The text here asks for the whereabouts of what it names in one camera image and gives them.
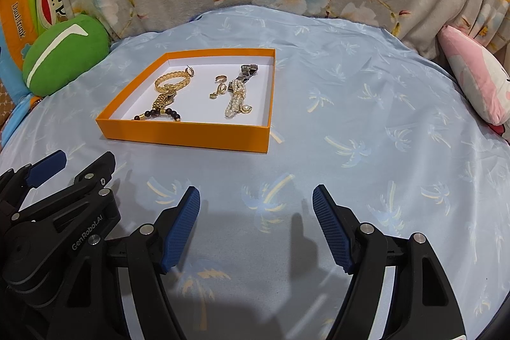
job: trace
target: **blue gripper pad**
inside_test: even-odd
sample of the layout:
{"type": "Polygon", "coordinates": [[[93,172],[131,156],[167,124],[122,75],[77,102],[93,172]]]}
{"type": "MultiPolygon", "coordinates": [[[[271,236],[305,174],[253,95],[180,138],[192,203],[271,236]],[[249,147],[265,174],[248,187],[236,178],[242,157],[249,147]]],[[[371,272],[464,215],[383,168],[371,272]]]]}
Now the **blue gripper pad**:
{"type": "Polygon", "coordinates": [[[179,262],[199,210],[200,192],[194,189],[188,199],[184,200],[184,206],[180,210],[172,228],[170,228],[170,232],[168,232],[165,238],[164,253],[161,260],[161,268],[165,272],[168,272],[170,268],[177,265],[179,262]]]}
{"type": "Polygon", "coordinates": [[[335,263],[340,265],[346,273],[352,274],[354,262],[350,255],[349,238],[319,187],[314,189],[312,201],[315,215],[326,237],[335,263]]]}
{"type": "Polygon", "coordinates": [[[29,173],[26,176],[26,184],[28,187],[39,187],[49,178],[60,172],[66,163],[65,153],[62,150],[57,150],[30,167],[29,173]]]}

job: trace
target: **green cushion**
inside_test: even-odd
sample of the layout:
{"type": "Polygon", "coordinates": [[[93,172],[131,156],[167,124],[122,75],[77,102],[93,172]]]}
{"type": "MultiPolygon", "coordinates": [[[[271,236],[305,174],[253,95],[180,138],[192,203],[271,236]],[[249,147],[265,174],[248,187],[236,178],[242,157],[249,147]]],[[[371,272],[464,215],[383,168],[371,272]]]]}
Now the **green cushion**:
{"type": "Polygon", "coordinates": [[[36,39],[26,53],[23,80],[35,95],[49,96],[102,61],[108,51],[103,25],[79,15],[52,26],[36,39]]]}

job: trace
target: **black bead bracelet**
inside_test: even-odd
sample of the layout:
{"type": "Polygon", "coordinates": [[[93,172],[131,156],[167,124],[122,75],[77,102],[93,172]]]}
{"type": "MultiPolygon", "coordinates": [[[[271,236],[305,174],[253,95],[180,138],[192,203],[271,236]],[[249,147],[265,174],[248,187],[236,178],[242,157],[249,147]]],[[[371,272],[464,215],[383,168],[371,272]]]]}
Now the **black bead bracelet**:
{"type": "Polygon", "coordinates": [[[147,110],[145,113],[140,114],[139,116],[134,116],[135,120],[148,119],[150,117],[158,117],[162,114],[166,114],[174,119],[174,121],[180,121],[180,114],[178,114],[175,110],[171,108],[153,108],[152,110],[147,110]]]}

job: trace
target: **orange box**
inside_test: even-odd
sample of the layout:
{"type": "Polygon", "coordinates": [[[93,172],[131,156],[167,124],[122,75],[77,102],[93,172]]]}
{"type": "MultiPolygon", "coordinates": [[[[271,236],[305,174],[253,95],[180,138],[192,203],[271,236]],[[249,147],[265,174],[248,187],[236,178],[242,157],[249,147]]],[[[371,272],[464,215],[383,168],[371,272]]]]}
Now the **orange box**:
{"type": "MultiPolygon", "coordinates": [[[[274,91],[275,50],[265,48],[221,48],[167,52],[144,69],[106,108],[96,122],[107,139],[140,141],[208,149],[241,150],[267,153],[274,91]],[[257,64],[259,70],[246,82],[245,104],[253,107],[249,114],[239,113],[232,119],[224,115],[231,93],[212,100],[217,75],[231,81],[243,64],[257,64]],[[170,116],[134,120],[152,108],[158,96],[155,80],[172,71],[193,67],[195,76],[179,90],[170,107],[181,121],[170,116]]],[[[177,83],[182,78],[170,79],[177,83]]]]}

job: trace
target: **yellow flower center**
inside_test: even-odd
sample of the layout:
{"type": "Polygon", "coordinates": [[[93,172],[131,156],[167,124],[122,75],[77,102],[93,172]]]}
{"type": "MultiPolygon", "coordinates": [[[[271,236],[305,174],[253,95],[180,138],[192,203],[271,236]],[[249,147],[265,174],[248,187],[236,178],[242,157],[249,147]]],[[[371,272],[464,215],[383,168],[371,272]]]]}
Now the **yellow flower center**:
{"type": "Polygon", "coordinates": [[[478,35],[480,36],[486,36],[487,33],[489,32],[489,28],[485,25],[481,30],[480,32],[478,33],[478,35]]]}

